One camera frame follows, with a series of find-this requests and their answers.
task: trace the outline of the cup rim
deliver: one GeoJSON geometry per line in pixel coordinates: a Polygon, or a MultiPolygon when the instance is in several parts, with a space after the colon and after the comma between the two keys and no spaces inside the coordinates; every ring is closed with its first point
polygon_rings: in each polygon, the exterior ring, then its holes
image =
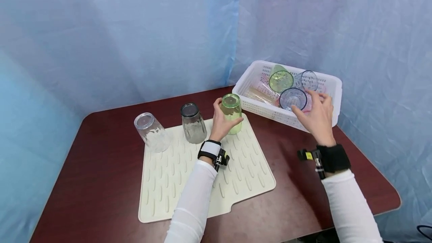
{"type": "Polygon", "coordinates": [[[135,120],[133,121],[133,124],[135,125],[136,129],[146,129],[146,128],[148,128],[149,126],[151,126],[151,124],[153,124],[154,121],[155,121],[155,116],[154,116],[152,113],[150,113],[150,112],[143,112],[142,114],[137,115],[137,117],[136,117],[135,120]],[[143,125],[143,126],[139,126],[139,125],[137,124],[137,123],[138,123],[138,120],[139,120],[140,118],[142,118],[143,116],[150,116],[151,119],[150,119],[150,121],[149,121],[147,124],[145,124],[145,125],[143,125]]]}
{"type": "Polygon", "coordinates": [[[293,75],[292,75],[290,72],[288,72],[287,70],[279,70],[278,72],[273,73],[273,74],[270,76],[270,78],[269,78],[269,86],[270,86],[271,90],[273,90],[274,92],[277,92],[277,93],[282,93],[282,92],[284,92],[284,91],[287,90],[287,89],[291,89],[292,86],[293,86],[293,84],[294,84],[294,77],[293,77],[293,75]],[[274,76],[276,73],[280,73],[280,72],[286,72],[286,73],[288,73],[288,74],[291,76],[291,85],[290,85],[288,88],[285,88],[285,89],[283,89],[283,90],[281,90],[281,91],[276,91],[275,89],[272,88],[270,82],[271,82],[273,76],[274,76]]]}
{"type": "Polygon", "coordinates": [[[298,91],[300,91],[300,92],[303,93],[304,97],[306,98],[306,101],[304,102],[304,106],[300,109],[300,110],[303,110],[303,109],[306,107],[307,103],[308,103],[308,96],[306,95],[306,93],[305,93],[303,90],[301,90],[301,89],[299,89],[299,88],[296,88],[296,87],[290,87],[290,88],[288,88],[288,89],[285,89],[285,90],[280,94],[280,96],[279,96],[279,106],[280,106],[282,109],[286,110],[284,107],[282,107],[282,104],[281,104],[281,97],[282,97],[282,95],[283,95],[285,92],[287,92],[288,90],[298,90],[298,91]]]}
{"type": "Polygon", "coordinates": [[[180,108],[180,114],[181,114],[182,116],[184,116],[184,117],[187,117],[187,118],[194,117],[194,116],[196,116],[197,113],[199,113],[199,112],[200,112],[200,110],[198,109],[198,106],[197,106],[195,103],[193,103],[193,102],[185,103],[185,104],[183,104],[183,106],[180,108]],[[186,107],[186,106],[188,106],[188,105],[193,105],[193,106],[196,107],[196,112],[195,112],[193,115],[185,115],[185,114],[183,113],[183,108],[186,107]]]}

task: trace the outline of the drying mat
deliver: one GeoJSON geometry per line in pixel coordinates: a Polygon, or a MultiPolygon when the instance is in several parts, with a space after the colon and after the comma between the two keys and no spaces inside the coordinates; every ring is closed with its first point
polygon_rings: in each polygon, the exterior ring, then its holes
{"type": "MultiPolygon", "coordinates": [[[[211,190],[208,217],[231,211],[231,206],[242,200],[268,192],[276,187],[276,180],[258,144],[246,115],[236,135],[227,135],[222,148],[230,156],[228,166],[219,168],[211,190]]],[[[213,120],[206,120],[210,135],[213,120]]],[[[170,219],[188,177],[197,161],[200,144],[190,144],[183,127],[166,129],[171,135],[170,147],[162,153],[144,151],[141,197],[138,218],[143,223],[170,219]]]]}

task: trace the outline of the storage basket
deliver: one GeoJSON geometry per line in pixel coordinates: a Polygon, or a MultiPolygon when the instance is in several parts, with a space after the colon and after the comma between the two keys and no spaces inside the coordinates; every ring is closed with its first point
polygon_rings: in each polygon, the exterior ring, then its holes
{"type": "MultiPolygon", "coordinates": [[[[271,70],[275,65],[276,63],[263,60],[254,61],[241,76],[232,92],[240,96],[242,109],[291,126],[293,128],[300,129],[304,132],[308,132],[298,121],[296,115],[293,112],[244,96],[249,90],[249,87],[254,79],[262,75],[269,78],[271,70]]],[[[297,67],[284,67],[293,76],[304,71],[303,69],[298,69],[297,67]]],[[[339,112],[341,111],[342,81],[332,75],[326,75],[319,72],[315,72],[315,74],[319,83],[318,89],[316,91],[320,93],[327,93],[333,98],[332,126],[335,126],[338,123],[339,112]]]]}

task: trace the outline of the table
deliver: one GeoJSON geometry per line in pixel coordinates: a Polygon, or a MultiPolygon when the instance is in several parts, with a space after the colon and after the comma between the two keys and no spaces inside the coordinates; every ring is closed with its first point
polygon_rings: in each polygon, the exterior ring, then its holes
{"type": "MultiPolygon", "coordinates": [[[[151,112],[168,128],[182,123],[180,107],[198,105],[204,119],[213,102],[232,87],[137,104],[88,115],[71,146],[32,243],[163,242],[170,221],[140,223],[144,143],[134,118],[151,112]]],[[[279,243],[333,226],[329,201],[313,162],[296,151],[313,149],[315,140],[301,130],[245,112],[276,178],[273,191],[233,205],[229,214],[209,218],[202,242],[279,243]]],[[[393,186],[338,128],[352,171],[373,214],[397,209],[393,186]]]]}

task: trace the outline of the light blue fabric backdrop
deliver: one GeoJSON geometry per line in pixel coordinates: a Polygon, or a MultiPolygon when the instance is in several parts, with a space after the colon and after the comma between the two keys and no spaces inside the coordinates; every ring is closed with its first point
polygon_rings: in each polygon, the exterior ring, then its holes
{"type": "Polygon", "coordinates": [[[47,92],[1,47],[0,96],[0,242],[28,242],[83,114],[47,92]]]}
{"type": "Polygon", "coordinates": [[[0,0],[0,242],[29,240],[86,115],[225,86],[238,4],[0,0]]]}
{"type": "Polygon", "coordinates": [[[338,125],[397,188],[387,240],[432,224],[432,0],[240,0],[234,84],[257,59],[341,78],[338,125]]]}

